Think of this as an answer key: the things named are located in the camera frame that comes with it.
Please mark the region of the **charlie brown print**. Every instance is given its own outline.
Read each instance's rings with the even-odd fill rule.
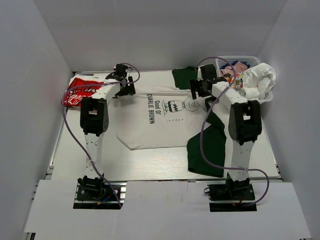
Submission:
[[[170,100],[168,102],[162,102],[163,114],[166,115],[168,112],[176,113],[186,109],[187,111],[194,112],[199,109],[199,103],[188,97],[185,101]]]

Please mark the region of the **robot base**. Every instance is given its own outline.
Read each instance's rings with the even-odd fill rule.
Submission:
[[[209,187],[209,197],[211,201],[254,201],[256,199],[255,192],[251,184],[243,189],[236,197],[231,197],[230,191],[226,184],[211,184]]]
[[[114,191],[118,198],[121,197],[121,185],[113,184]],[[105,184],[101,178],[78,179],[78,189],[76,193],[77,203],[74,203],[74,209],[120,209],[117,199],[108,184]]]

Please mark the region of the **pink cloth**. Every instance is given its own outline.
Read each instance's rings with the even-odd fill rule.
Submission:
[[[241,72],[244,72],[245,70],[248,69],[248,67],[243,64],[242,62],[238,61],[234,66],[233,66],[234,70],[235,70],[235,73],[238,74],[238,73],[241,73]],[[227,66],[225,67],[225,69],[220,69],[221,73],[222,73],[222,76],[225,76],[225,74],[230,74],[230,76],[226,76],[226,77],[233,77],[234,76],[234,71],[231,70],[231,67],[230,66]]]

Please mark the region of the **graphic t-shirt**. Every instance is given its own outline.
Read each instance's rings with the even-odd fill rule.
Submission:
[[[175,87],[135,87],[136,95],[117,99],[116,136],[129,149],[185,147],[200,132],[207,114],[204,100]]]

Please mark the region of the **green cloth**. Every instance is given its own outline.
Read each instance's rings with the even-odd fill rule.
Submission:
[[[214,100],[213,97],[205,100],[207,109],[210,108],[209,101],[212,100]],[[225,125],[213,112],[209,114],[207,122],[210,123],[211,126],[203,131],[202,142],[204,154],[211,163],[224,166],[227,139],[224,131]],[[189,139],[186,149],[188,152],[188,170],[190,172],[218,178],[222,178],[224,176],[223,169],[210,166],[202,158],[200,152],[200,133]]]
[[[188,66],[183,69],[172,70],[175,87],[181,90],[190,89],[189,80],[197,79],[196,67]]]

